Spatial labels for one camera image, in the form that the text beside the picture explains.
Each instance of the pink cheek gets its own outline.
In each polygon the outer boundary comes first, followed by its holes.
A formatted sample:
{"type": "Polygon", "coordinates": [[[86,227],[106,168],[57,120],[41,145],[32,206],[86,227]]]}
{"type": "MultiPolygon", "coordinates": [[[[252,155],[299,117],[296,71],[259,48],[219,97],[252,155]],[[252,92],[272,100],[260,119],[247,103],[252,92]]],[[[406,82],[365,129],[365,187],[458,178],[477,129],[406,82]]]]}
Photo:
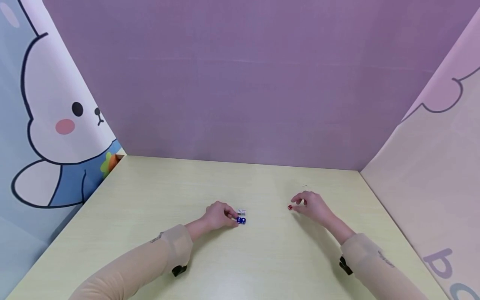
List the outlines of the pink cheek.
{"type": "Polygon", "coordinates": [[[63,119],[57,122],[55,130],[60,134],[69,134],[75,129],[75,123],[70,119],[63,119]]]}

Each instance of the cartoon rabbit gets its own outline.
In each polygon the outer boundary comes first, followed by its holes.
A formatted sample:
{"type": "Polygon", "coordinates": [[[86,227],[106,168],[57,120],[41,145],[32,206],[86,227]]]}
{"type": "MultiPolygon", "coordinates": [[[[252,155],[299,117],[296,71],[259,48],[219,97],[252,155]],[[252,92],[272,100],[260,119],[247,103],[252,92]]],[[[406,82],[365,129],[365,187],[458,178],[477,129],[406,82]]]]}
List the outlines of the cartoon rabbit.
{"type": "Polygon", "coordinates": [[[21,74],[28,140],[41,159],[14,177],[12,191],[27,205],[55,208],[84,203],[120,145],[49,16],[45,24],[48,33],[32,26],[21,74]]]}

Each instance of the purple letter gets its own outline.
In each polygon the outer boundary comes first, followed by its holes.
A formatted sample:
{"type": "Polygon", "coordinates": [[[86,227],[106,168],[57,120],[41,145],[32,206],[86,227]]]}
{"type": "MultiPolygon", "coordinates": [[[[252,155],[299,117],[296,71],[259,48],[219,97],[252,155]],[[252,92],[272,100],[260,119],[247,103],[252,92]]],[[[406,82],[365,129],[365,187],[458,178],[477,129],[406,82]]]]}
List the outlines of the purple letter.
{"type": "Polygon", "coordinates": [[[452,286],[450,287],[450,294],[452,294],[452,298],[454,300],[460,299],[458,297],[458,291],[461,291],[461,290],[464,290],[465,292],[470,294],[473,297],[473,300],[480,300],[480,297],[477,295],[477,293],[475,293],[471,288],[461,283],[452,284],[452,286]]]}
{"type": "Polygon", "coordinates": [[[432,269],[435,272],[435,274],[437,274],[438,276],[440,276],[443,279],[448,279],[448,278],[450,278],[450,276],[452,276],[453,270],[452,270],[452,265],[450,264],[450,262],[447,260],[446,257],[447,257],[447,255],[450,255],[452,253],[453,253],[453,251],[450,248],[443,249],[440,252],[434,253],[434,254],[429,255],[429,256],[425,256],[423,258],[423,261],[428,263],[428,265],[430,266],[430,269],[432,269]],[[433,265],[433,262],[438,260],[438,259],[442,260],[442,262],[445,265],[445,271],[443,271],[443,272],[439,271],[433,265]]]}

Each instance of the blue shirt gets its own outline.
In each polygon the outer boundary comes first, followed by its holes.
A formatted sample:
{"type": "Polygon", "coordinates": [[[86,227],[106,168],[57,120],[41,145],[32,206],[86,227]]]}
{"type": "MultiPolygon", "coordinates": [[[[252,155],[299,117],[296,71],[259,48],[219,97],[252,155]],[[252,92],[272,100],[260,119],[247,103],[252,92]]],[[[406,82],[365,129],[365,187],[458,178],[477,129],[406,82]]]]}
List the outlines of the blue shirt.
{"type": "Polygon", "coordinates": [[[62,165],[57,188],[48,206],[54,208],[85,203],[108,174],[106,167],[110,156],[119,150],[120,143],[115,140],[99,156],[76,165],[62,165]]]}

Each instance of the rabbit eye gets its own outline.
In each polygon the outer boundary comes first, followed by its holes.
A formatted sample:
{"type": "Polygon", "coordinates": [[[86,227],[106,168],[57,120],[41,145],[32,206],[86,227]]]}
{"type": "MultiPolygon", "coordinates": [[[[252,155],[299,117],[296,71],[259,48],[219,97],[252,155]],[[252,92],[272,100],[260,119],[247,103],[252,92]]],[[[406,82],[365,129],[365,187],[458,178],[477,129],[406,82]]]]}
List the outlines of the rabbit eye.
{"type": "Polygon", "coordinates": [[[79,117],[84,114],[84,107],[80,103],[74,102],[72,104],[72,112],[75,116],[79,117]]]}

